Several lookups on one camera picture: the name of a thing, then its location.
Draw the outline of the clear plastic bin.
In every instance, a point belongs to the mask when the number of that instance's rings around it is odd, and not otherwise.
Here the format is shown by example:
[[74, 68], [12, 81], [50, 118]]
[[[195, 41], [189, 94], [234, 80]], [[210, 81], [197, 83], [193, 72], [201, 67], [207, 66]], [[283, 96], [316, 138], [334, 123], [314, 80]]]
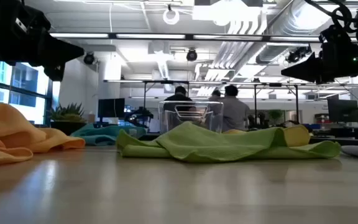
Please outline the clear plastic bin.
[[210, 131], [223, 130], [224, 105], [218, 101], [161, 101], [158, 105], [160, 132], [166, 133], [184, 122]]

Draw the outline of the black neighbouring station frame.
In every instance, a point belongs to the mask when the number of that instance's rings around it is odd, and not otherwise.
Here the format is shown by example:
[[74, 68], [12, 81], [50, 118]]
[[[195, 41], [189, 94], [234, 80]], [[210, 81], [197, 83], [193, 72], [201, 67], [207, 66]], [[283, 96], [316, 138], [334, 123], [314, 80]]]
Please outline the black neighbouring station frame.
[[298, 97], [298, 87], [299, 84], [297, 83], [265, 83], [265, 82], [222, 82], [222, 81], [184, 81], [184, 80], [144, 80], [141, 81], [141, 83], [144, 84], [144, 106], [145, 106], [145, 98], [146, 98], [146, 92], [147, 92], [147, 84], [148, 83], [159, 83], [159, 84], [174, 84], [174, 83], [180, 83], [180, 84], [186, 84], [187, 88], [190, 89], [190, 85], [246, 85], [251, 86], [254, 89], [254, 106], [255, 111], [257, 111], [257, 87], [258, 86], [266, 86], [269, 88], [279, 88], [279, 87], [287, 87], [291, 91], [291, 86], [295, 89], [294, 92], [292, 92], [295, 95], [295, 104], [296, 104], [296, 122], [300, 122], [300, 115], [299, 115], [299, 97]]

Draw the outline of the black overhead light bar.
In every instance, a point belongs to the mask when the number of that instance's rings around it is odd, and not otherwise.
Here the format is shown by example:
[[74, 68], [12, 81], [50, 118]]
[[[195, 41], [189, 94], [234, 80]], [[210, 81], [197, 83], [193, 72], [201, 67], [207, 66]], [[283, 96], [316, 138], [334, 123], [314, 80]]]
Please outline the black overhead light bar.
[[232, 35], [232, 34], [157, 34], [157, 33], [51, 33], [58, 39], [97, 40], [185, 40], [225, 42], [319, 43], [318, 36]]

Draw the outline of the black ceiling spotlight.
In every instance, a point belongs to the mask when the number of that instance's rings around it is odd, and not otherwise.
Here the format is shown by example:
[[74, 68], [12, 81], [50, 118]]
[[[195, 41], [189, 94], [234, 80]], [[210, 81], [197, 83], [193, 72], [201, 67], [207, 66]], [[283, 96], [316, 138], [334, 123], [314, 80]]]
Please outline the black ceiling spotlight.
[[311, 53], [312, 49], [310, 45], [297, 47], [296, 49], [289, 51], [289, 54], [285, 57], [285, 61], [288, 63], [297, 63]]
[[87, 65], [92, 65], [96, 61], [96, 58], [94, 56], [94, 52], [87, 52], [85, 56], [83, 57], [83, 62]]
[[197, 54], [196, 50], [194, 48], [189, 48], [188, 53], [186, 55], [186, 60], [188, 62], [194, 62], [197, 60], [197, 58], [198, 58], [198, 54]]

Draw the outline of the teal microfiber towel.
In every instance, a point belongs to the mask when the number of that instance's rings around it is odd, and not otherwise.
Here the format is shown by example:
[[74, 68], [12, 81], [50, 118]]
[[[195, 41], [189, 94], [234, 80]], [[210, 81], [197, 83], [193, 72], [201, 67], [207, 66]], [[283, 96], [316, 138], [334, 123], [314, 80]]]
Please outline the teal microfiber towel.
[[87, 146], [115, 145], [120, 131], [125, 131], [130, 136], [139, 139], [146, 134], [145, 128], [135, 126], [106, 126], [95, 128], [94, 124], [86, 124], [70, 136], [82, 138]]

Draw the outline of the black office desk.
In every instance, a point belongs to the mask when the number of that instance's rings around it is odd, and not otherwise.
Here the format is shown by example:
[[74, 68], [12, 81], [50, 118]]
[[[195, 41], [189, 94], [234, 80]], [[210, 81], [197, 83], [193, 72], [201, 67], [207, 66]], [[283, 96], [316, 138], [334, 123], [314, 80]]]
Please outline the black office desk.
[[354, 138], [358, 140], [358, 127], [339, 127], [327, 130], [308, 128], [308, 131], [314, 137]]

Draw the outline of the yellow microfiber towel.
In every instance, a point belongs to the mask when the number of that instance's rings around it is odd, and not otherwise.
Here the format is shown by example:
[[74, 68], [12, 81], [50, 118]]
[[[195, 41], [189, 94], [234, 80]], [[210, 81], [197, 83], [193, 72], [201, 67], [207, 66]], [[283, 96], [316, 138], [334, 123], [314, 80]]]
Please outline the yellow microfiber towel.
[[292, 127], [282, 128], [287, 146], [304, 146], [309, 144], [310, 134], [308, 129], [301, 124]]

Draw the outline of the orange microfiber towel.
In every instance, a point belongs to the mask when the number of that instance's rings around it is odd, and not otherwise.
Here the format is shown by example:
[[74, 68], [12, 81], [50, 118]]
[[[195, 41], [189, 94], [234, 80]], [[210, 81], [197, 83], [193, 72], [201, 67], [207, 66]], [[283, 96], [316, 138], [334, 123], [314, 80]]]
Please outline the orange microfiber towel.
[[24, 162], [52, 149], [81, 149], [85, 140], [53, 128], [37, 128], [15, 107], [0, 103], [0, 164]]

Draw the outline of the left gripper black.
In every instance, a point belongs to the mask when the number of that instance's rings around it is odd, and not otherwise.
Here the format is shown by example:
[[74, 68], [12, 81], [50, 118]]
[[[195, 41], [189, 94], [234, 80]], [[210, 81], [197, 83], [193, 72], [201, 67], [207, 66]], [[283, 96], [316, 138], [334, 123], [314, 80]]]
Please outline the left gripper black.
[[39, 39], [25, 39], [7, 44], [1, 60], [7, 63], [26, 62], [33, 67], [43, 67], [52, 81], [61, 82], [65, 63], [85, 54], [77, 45], [56, 39], [43, 30]]

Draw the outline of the silver ventilation duct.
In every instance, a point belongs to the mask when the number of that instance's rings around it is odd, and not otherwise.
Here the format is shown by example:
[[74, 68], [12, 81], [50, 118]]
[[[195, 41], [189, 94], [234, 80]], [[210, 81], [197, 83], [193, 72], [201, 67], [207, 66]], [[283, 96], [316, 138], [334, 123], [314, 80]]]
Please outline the silver ventilation duct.
[[[280, 15], [269, 22], [264, 34], [267, 35], [310, 35], [327, 20], [327, 15], [307, 4], [304, 0], [291, 0]], [[268, 45], [262, 47], [256, 56], [257, 64], [269, 64], [288, 50], [284, 45]]]

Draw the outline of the potted succulent plant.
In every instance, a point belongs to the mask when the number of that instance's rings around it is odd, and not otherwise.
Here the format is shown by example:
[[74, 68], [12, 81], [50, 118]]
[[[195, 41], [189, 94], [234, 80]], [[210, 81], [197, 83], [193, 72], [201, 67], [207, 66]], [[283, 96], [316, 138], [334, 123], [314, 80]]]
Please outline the potted succulent plant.
[[48, 112], [50, 127], [69, 136], [86, 124], [83, 113], [84, 110], [81, 103], [70, 103], [67, 106], [59, 104], [55, 109], [52, 108]]

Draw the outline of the small green leafy plant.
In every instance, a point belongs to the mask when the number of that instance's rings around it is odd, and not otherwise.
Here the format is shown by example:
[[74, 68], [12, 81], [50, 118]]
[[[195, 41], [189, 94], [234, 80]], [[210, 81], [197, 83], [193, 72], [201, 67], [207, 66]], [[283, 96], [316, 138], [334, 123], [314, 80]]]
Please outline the small green leafy plant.
[[282, 110], [269, 110], [268, 111], [268, 118], [271, 124], [278, 124], [278, 122], [283, 117], [283, 111]]

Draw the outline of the person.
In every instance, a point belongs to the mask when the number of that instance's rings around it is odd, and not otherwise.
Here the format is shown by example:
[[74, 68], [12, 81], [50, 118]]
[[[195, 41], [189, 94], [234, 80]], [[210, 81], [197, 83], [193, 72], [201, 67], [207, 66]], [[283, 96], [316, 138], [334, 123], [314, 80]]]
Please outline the person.
[[195, 111], [196, 108], [192, 99], [187, 97], [186, 89], [183, 86], [175, 88], [175, 94], [164, 100], [163, 109], [172, 112]]
[[221, 92], [219, 90], [214, 90], [211, 96], [208, 98], [208, 101], [211, 102], [220, 102], [221, 101]]
[[222, 132], [231, 129], [245, 130], [247, 112], [250, 108], [237, 98], [238, 88], [234, 85], [225, 87], [224, 97], [220, 102], [223, 104], [223, 128]]

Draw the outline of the black computer monitor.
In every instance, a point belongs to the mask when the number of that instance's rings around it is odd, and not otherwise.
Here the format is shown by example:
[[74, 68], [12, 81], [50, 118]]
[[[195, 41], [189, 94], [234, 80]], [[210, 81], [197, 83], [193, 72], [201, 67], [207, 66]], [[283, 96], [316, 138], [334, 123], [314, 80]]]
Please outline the black computer monitor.
[[358, 123], [358, 104], [356, 100], [329, 98], [329, 119], [334, 123]]
[[125, 116], [125, 99], [100, 99], [98, 101], [99, 118], [123, 118]]

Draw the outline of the green microfiber towel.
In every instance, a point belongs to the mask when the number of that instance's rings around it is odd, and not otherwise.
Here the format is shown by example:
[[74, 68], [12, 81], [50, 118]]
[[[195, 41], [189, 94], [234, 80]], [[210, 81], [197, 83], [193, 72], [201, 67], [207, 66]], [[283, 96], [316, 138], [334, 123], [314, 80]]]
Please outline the green microfiber towel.
[[116, 141], [124, 157], [168, 158], [183, 162], [216, 163], [251, 159], [332, 159], [338, 142], [287, 146], [282, 128], [215, 133], [189, 121], [152, 141], [140, 141], [121, 131]]

